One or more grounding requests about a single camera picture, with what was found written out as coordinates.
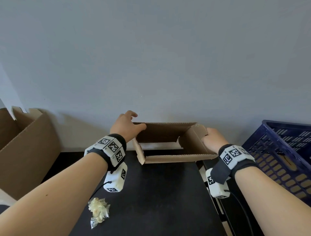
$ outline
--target hand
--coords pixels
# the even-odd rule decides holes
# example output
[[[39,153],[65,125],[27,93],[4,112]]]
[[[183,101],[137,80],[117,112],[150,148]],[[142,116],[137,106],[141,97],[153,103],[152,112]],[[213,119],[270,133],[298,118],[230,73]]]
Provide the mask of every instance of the hand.
[[[204,136],[202,141],[208,149],[218,154],[219,149],[223,145],[229,144],[229,142],[217,129],[206,128],[206,130],[208,135]]]
[[[133,111],[127,111],[125,114],[119,115],[110,129],[110,133],[121,135],[126,142],[135,138],[141,131],[145,130],[147,126],[146,124],[134,125],[131,121],[133,118],[132,116],[137,117],[138,115]]]

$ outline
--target large cardboard box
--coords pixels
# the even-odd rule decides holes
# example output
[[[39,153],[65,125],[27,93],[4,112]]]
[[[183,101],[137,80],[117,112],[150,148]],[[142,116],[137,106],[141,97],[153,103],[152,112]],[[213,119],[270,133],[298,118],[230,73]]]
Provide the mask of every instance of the large cardboard box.
[[[0,109],[0,189],[18,200],[41,183],[61,147],[47,114],[12,111],[16,120]]]
[[[199,160],[214,159],[218,155],[205,147],[201,138],[207,135],[203,125],[196,122],[190,123],[145,123],[146,130],[140,132],[133,139],[133,146],[137,153],[139,162],[147,163],[169,163],[169,162],[191,162]],[[185,150],[185,155],[159,155],[145,156],[139,143],[163,143],[179,142]]]

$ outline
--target person's right arm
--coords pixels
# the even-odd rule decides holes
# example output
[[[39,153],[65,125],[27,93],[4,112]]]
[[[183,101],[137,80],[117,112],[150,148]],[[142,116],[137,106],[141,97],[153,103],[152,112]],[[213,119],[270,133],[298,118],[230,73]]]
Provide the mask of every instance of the person's right arm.
[[[218,153],[228,141],[216,129],[203,138]],[[234,176],[265,236],[305,236],[311,233],[311,208],[275,183],[257,167],[238,170]]]

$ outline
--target black cable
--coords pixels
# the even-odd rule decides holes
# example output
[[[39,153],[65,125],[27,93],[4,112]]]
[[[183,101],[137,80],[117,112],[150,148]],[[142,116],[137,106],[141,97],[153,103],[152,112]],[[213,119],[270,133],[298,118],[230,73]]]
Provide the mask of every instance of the black cable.
[[[105,184],[111,184],[111,183],[112,183],[112,181],[108,181],[108,182],[106,182],[106,183],[103,183],[98,189],[96,189],[96,191],[92,194],[92,196],[90,197],[89,200],[91,200],[91,198],[95,195],[95,193],[97,193],[97,191],[98,191],[102,186],[104,186]]]
[[[235,197],[235,199],[238,201],[238,203],[241,205],[241,207],[242,207],[242,209],[243,209],[243,211],[244,211],[244,214],[245,214],[245,216],[246,216],[246,219],[247,219],[249,228],[250,228],[250,230],[251,230],[251,236],[254,236],[253,229],[252,229],[252,226],[251,226],[251,222],[249,221],[248,215],[247,215],[247,213],[246,213],[244,207],[242,206],[241,202],[240,202],[239,199],[236,197],[236,195],[234,195],[234,194],[233,194],[232,192],[230,192],[229,190],[225,190],[225,192],[231,193],[231,194]]]

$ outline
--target clear plastic packet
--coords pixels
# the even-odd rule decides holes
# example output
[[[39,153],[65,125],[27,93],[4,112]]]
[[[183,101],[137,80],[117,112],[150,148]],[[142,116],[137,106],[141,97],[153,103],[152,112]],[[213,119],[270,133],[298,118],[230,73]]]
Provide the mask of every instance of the clear plastic packet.
[[[98,223],[103,222],[106,218],[109,218],[109,207],[105,199],[93,198],[88,202],[89,210],[93,213],[91,218],[91,228],[94,228]]]

